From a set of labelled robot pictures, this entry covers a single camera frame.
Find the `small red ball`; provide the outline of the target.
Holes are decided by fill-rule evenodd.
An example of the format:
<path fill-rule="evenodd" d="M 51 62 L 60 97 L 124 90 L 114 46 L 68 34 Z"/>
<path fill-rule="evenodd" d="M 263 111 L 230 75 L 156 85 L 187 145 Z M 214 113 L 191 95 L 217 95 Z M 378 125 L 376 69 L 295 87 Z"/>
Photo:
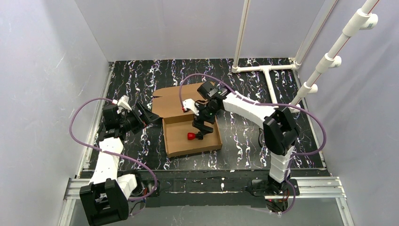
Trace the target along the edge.
<path fill-rule="evenodd" d="M 187 133 L 188 140 L 195 140 L 196 138 L 197 138 L 197 134 L 191 133 L 191 132 Z"/>

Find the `brown cardboard box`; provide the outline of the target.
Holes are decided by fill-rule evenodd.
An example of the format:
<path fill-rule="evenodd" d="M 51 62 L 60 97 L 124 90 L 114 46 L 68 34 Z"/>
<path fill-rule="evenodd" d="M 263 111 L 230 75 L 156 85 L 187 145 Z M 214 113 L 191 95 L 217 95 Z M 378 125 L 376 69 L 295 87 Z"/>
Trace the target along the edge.
<path fill-rule="evenodd" d="M 152 94 L 152 112 L 162 118 L 165 149 L 168 158 L 209 152 L 222 148 L 222 140 L 217 122 L 205 123 L 214 129 L 203 140 L 188 139 L 188 134 L 199 130 L 192 126 L 194 114 L 184 113 L 179 98 L 179 87 L 161 88 Z"/>

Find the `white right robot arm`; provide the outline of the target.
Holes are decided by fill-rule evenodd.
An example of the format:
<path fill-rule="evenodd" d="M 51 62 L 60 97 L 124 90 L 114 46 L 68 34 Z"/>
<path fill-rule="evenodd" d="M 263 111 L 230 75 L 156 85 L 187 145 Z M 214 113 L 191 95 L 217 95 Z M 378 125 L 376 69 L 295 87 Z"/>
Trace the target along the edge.
<path fill-rule="evenodd" d="M 202 140 L 205 135 L 213 133 L 213 128 L 205 123 L 214 124 L 215 116 L 221 110 L 240 115 L 262 129 L 266 147 L 271 152 L 269 180 L 283 183 L 290 174 L 289 162 L 299 135 L 290 109 L 262 105 L 234 90 L 217 88 L 211 82 L 201 84 L 197 92 L 202 100 L 182 101 L 182 109 L 194 113 L 192 125 L 198 129 L 196 134 L 190 133 L 188 139 Z"/>

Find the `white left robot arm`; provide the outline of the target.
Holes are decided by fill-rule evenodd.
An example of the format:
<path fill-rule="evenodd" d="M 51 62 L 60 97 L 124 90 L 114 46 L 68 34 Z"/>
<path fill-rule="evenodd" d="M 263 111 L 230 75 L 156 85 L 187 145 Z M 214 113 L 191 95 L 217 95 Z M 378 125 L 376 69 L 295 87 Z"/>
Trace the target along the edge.
<path fill-rule="evenodd" d="M 104 120 L 99 133 L 100 152 L 95 172 L 79 193 L 91 226 L 103 226 L 129 217 L 128 202 L 138 186 L 138 174 L 133 171 L 118 173 L 122 141 L 128 132 L 137 133 L 159 119 L 141 103 L 131 109 L 123 100 L 113 100 L 102 113 Z"/>

